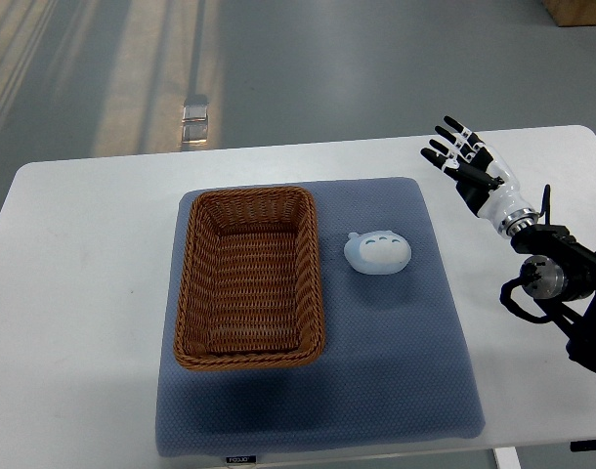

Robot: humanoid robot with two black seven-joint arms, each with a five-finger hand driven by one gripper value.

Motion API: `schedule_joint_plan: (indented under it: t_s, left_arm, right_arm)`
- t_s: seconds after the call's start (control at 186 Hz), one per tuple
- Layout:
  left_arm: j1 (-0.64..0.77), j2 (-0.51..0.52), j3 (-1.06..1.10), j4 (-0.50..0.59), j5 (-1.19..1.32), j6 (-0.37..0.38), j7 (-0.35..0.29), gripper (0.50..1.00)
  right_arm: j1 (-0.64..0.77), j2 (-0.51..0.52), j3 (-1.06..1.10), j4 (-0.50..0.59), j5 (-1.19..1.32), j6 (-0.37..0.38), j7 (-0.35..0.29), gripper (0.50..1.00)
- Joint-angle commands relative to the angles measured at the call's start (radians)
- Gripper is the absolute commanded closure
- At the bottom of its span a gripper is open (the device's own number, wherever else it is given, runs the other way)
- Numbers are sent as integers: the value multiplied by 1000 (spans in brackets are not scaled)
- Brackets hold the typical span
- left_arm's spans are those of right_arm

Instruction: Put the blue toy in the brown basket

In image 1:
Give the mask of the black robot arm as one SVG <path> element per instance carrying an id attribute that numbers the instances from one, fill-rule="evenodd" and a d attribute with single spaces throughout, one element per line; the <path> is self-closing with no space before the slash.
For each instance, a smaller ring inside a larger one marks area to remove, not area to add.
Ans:
<path id="1" fill-rule="evenodd" d="M 556 324 L 568 337 L 569 359 L 596 374 L 596 251 L 564 226 L 525 224 L 508 235 L 529 258 L 502 285 L 500 303 L 521 320 Z"/>

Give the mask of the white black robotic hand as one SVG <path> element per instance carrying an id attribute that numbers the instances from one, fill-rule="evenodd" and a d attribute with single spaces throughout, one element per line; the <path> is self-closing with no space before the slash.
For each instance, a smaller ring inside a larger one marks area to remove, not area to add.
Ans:
<path id="1" fill-rule="evenodd" d="M 444 123 L 435 127 L 440 138 L 420 154 L 455 181 L 468 209 L 505 238 L 536 224 L 539 214 L 521 196 L 519 180 L 498 152 L 456 119 L 447 115 Z"/>

